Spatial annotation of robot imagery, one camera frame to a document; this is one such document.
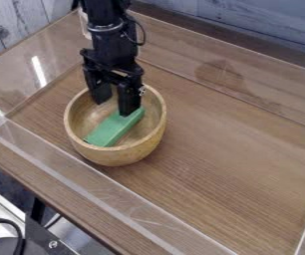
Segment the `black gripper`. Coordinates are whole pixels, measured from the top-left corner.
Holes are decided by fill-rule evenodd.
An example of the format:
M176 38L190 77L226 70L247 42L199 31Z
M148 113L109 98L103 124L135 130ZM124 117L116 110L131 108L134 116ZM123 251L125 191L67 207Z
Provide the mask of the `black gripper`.
M97 105L112 97L111 83L117 83L119 111L127 117L140 106L139 88L144 70L136 62L139 46L138 23L88 25L92 48L83 49L84 75L91 96Z

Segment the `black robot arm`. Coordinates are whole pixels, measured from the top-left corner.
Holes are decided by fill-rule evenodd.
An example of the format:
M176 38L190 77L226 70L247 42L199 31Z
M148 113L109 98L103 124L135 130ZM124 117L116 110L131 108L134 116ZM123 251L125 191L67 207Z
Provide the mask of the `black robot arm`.
M131 0L81 0L92 48L83 49L83 70L92 99L105 103L117 87L119 111L127 117L142 106L144 69L136 62L140 23L128 14Z

